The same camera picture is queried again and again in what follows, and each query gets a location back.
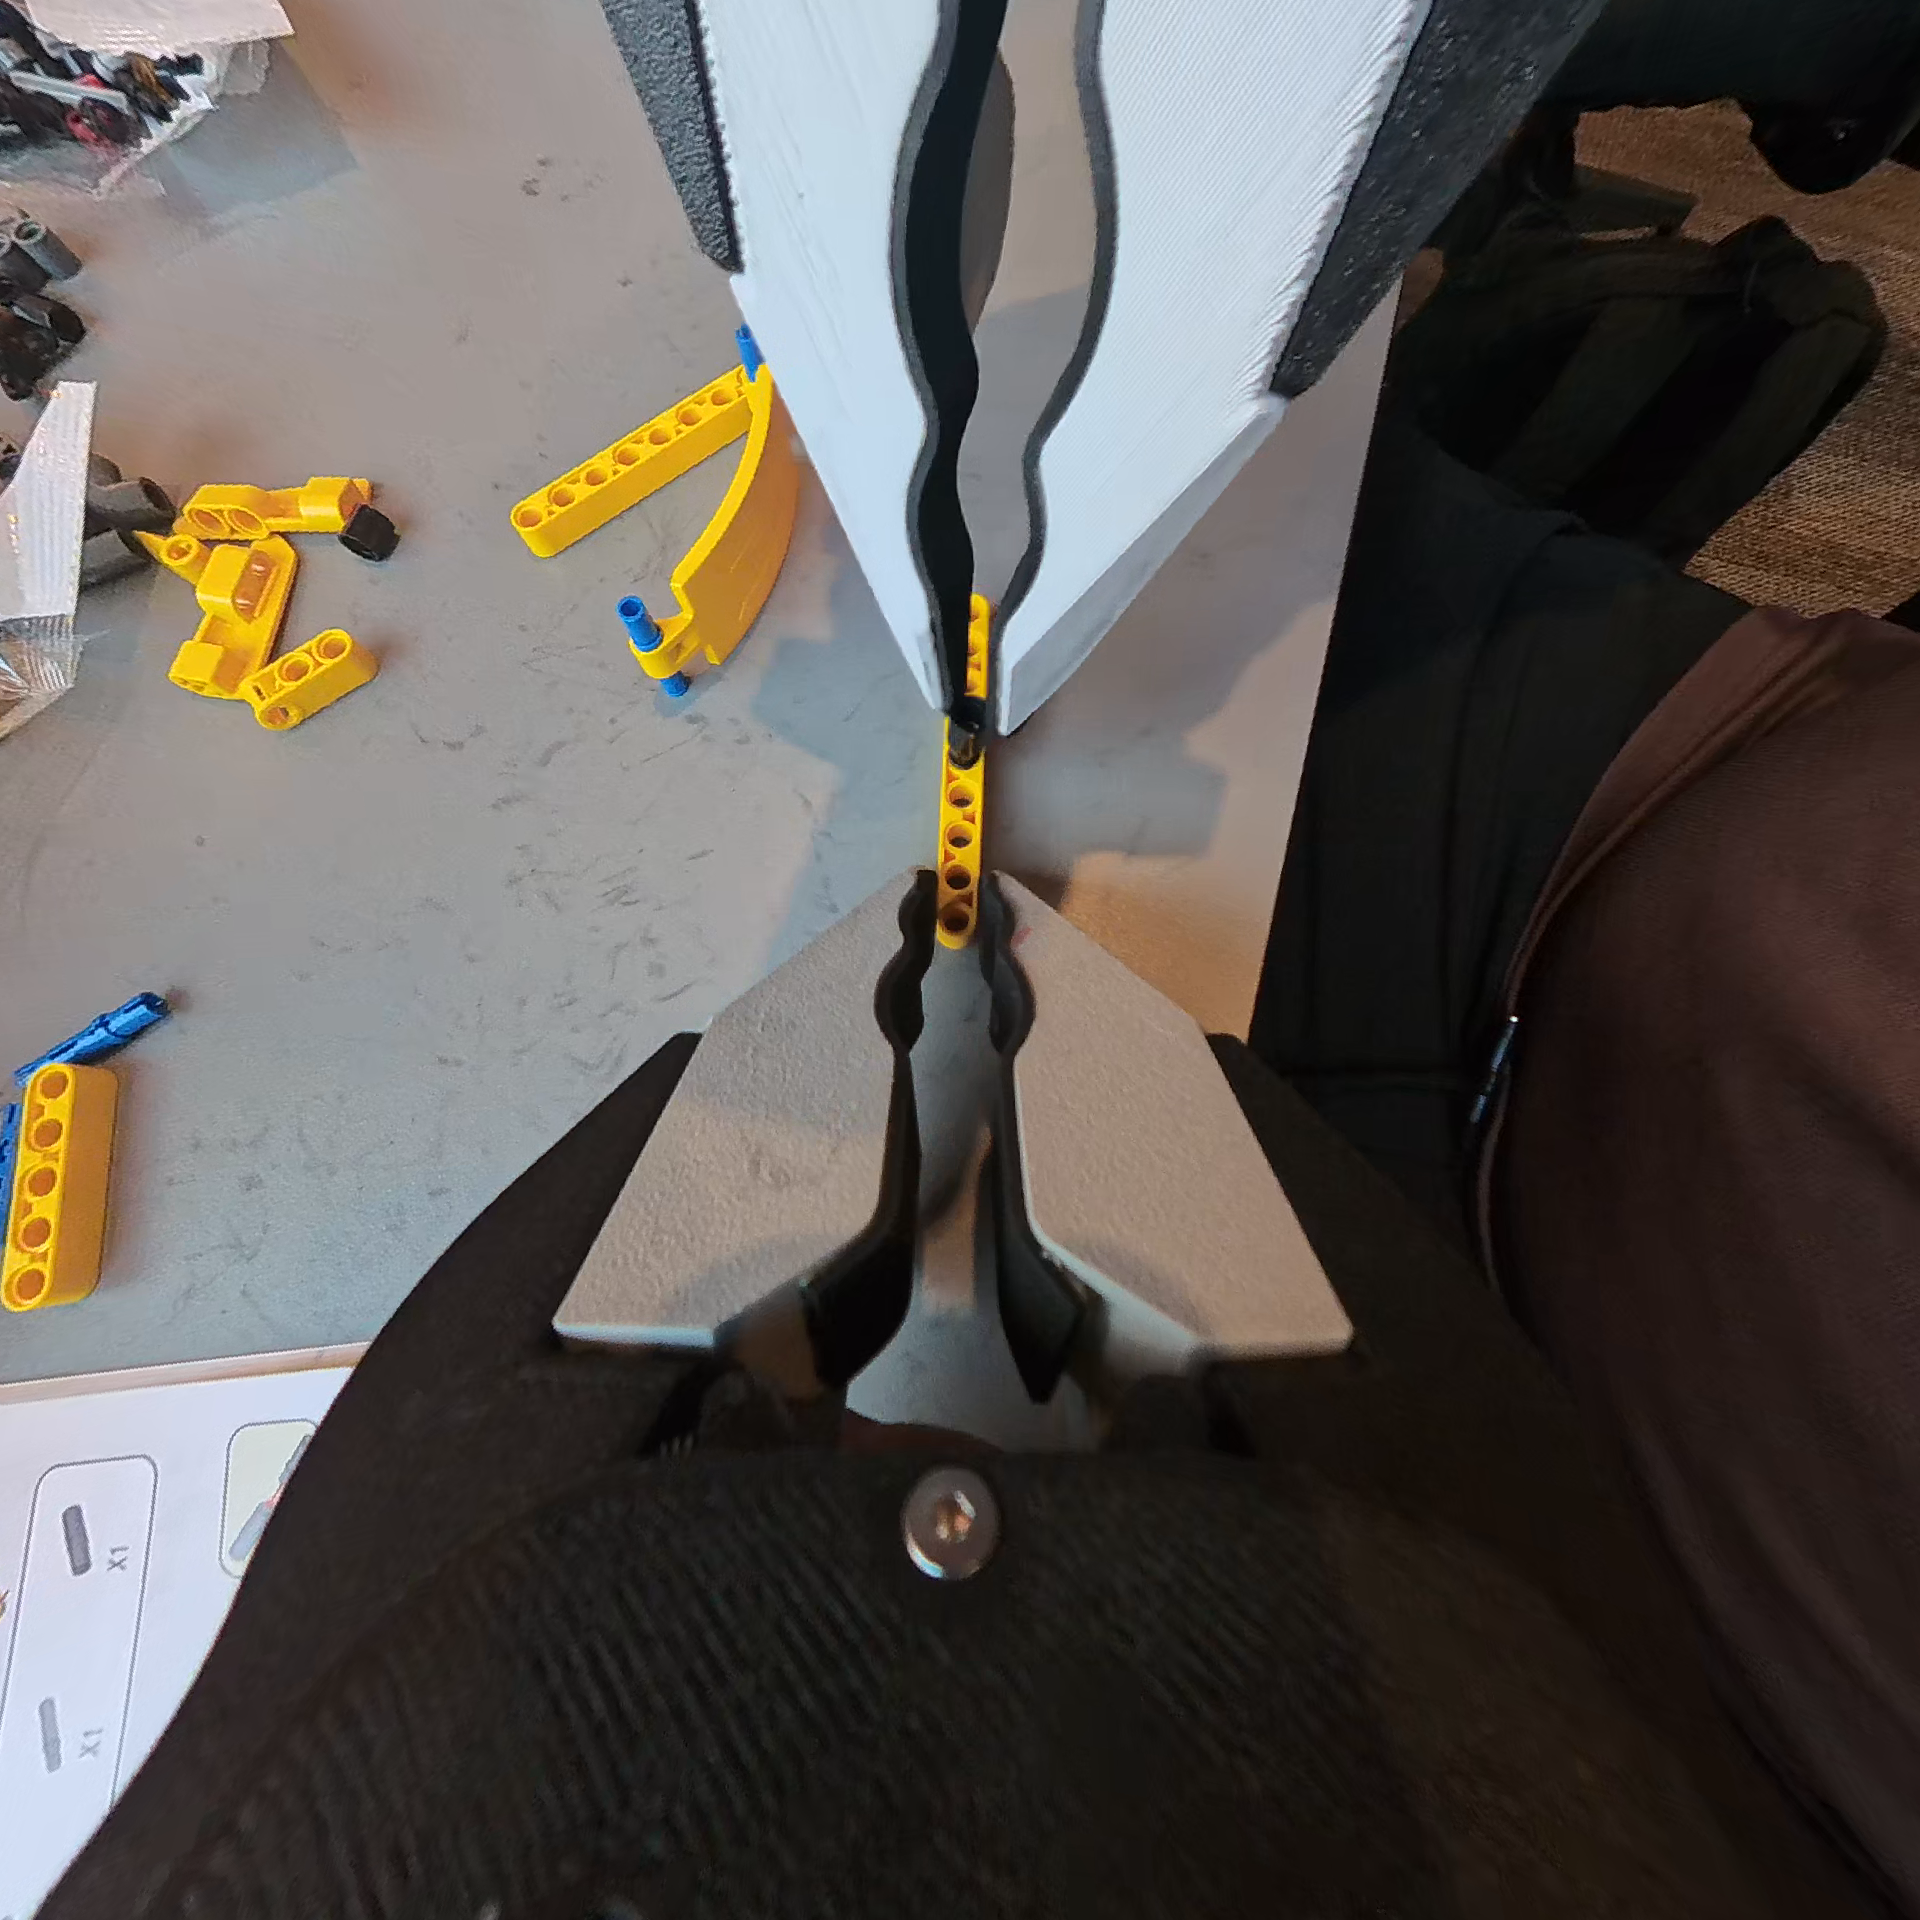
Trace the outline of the clear bag black parts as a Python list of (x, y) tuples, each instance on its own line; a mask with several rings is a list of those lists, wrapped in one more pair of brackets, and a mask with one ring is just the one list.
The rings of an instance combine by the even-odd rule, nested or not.
[(5, 3), (5, 191), (115, 191), (259, 91), (292, 32), (278, 3)]

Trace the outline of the white instruction booklet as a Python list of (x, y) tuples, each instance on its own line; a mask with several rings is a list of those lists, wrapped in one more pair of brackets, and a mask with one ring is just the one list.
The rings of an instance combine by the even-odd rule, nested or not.
[(366, 1343), (2, 1389), (2, 1915), (148, 1758)]

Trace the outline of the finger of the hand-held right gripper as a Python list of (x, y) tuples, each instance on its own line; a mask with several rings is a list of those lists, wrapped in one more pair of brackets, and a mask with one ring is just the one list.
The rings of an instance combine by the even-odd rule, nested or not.
[(1415, 3), (1074, 11), (1087, 311), (1022, 455), (994, 727), (1067, 683), (1272, 431), (1272, 375), (1427, 26)]
[(938, 712), (967, 695), (965, 210), (1000, 3), (700, 4), (736, 301)]

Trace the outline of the person's torso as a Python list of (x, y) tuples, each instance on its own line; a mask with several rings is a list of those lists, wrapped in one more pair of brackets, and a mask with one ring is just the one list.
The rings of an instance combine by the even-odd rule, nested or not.
[(1626, 740), (1504, 978), (1478, 1222), (1720, 1698), (1886, 1915), (1917, 1826), (1917, 661), (1756, 610)]

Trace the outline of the dark grey connector pieces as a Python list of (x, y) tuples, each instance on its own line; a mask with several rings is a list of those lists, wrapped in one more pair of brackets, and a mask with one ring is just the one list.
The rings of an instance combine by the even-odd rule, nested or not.
[(148, 476), (124, 476), (103, 453), (86, 456), (79, 591), (152, 566), (142, 536), (166, 536), (179, 508)]

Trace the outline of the grey desk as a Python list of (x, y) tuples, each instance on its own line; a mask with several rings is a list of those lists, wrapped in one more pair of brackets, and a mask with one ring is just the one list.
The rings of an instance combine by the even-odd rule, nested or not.
[[(1015, 83), (1015, 236), (958, 455), (973, 578), (1087, 311), (1074, 11)], [(168, 680), (159, 572), (86, 600), (76, 685), (5, 740), (5, 1067), (131, 992), (103, 1274), (5, 1311), (5, 1378), (372, 1338), (619, 1087), (938, 846), (941, 712), (799, 438), (778, 584), (667, 700), (616, 600), (672, 574), (747, 438), (550, 559), (512, 508), (740, 367), (600, 4), (292, 4), (183, 203), (52, 218), (86, 258), (107, 453), (363, 476), (394, 559), (302, 536), (286, 638), (360, 691), (288, 732)], [(987, 867), (1222, 1035), (1248, 1031), (1346, 565), (1390, 282), (1077, 671), (987, 751)]]

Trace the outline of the long yellow holed beam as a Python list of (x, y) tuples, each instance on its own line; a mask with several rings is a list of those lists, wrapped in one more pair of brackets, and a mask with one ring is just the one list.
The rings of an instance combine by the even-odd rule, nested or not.
[(944, 766), (939, 792), (939, 861), (935, 931), (941, 947), (962, 950), (975, 938), (981, 851), (986, 828), (987, 748), (986, 718), (991, 693), (991, 604), (981, 591), (968, 596), (965, 700), (972, 702), (965, 727), (944, 719)]
[(616, 515), (743, 440), (773, 388), (766, 366), (734, 367), (676, 400), (519, 500), (510, 515), (517, 540), (539, 559), (587, 540)]

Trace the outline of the yellow curved panel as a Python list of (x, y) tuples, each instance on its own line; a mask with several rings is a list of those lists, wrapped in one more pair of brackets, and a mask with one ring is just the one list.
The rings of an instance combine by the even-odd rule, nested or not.
[(757, 367), (747, 407), (747, 444), (732, 485), (670, 580), (679, 605), (645, 666), (656, 680), (730, 661), (783, 566), (799, 504), (802, 455), (768, 366)]

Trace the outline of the small yellow three-hole beam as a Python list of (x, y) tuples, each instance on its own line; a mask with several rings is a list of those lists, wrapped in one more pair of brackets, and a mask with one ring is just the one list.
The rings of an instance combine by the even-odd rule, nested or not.
[(378, 656), (342, 628), (323, 630), (263, 663), (243, 700), (268, 732), (298, 728), (378, 677)]

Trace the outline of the loose black connector pieces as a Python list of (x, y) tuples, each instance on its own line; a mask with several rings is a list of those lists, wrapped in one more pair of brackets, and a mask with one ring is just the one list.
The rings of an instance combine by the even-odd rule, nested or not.
[(2, 215), (2, 395), (34, 400), (84, 342), (83, 315), (58, 288), (83, 271), (58, 231), (21, 208)]

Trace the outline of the short thick yellow beam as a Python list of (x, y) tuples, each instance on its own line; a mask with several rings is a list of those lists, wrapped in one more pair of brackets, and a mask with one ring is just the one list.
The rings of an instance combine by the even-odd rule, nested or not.
[(2, 1303), (76, 1304), (99, 1285), (116, 1115), (103, 1066), (47, 1063), (29, 1078), (16, 1134)]

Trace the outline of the yellow slanted brick piece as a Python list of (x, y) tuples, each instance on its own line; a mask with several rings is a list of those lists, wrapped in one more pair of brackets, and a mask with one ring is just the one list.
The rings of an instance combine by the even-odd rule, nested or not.
[(288, 488), (203, 485), (183, 503), (166, 532), (132, 532), (131, 540), (159, 566), (194, 584), (214, 543), (335, 536), (372, 498), (372, 482), (363, 476), (312, 476)]

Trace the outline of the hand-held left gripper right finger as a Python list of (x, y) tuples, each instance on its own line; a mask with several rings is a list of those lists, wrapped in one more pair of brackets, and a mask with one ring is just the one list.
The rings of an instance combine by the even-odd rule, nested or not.
[(1352, 1343), (1207, 1034), (1010, 875), (981, 888), (998, 1324), (1031, 1400)]

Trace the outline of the clear bag yellow connectors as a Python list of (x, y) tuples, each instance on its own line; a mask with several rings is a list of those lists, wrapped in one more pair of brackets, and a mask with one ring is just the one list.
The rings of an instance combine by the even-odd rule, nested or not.
[(93, 405), (91, 381), (58, 384), (2, 492), (2, 736), (78, 677)]

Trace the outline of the dark backpack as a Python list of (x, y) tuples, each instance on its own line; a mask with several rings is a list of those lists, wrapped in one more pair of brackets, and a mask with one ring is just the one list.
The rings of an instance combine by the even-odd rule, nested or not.
[(1685, 565), (1861, 394), (1888, 322), (1782, 220), (1687, 236), (1688, 194), (1576, 164), (1574, 130), (1534, 109), (1432, 231), (1384, 395), (1528, 503)]

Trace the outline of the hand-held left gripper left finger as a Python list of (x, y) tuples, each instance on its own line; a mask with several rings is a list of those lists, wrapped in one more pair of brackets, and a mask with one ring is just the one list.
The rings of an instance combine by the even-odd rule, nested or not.
[(565, 1341), (730, 1360), (816, 1398), (895, 1338), (935, 884), (893, 875), (710, 1020), (555, 1310)]

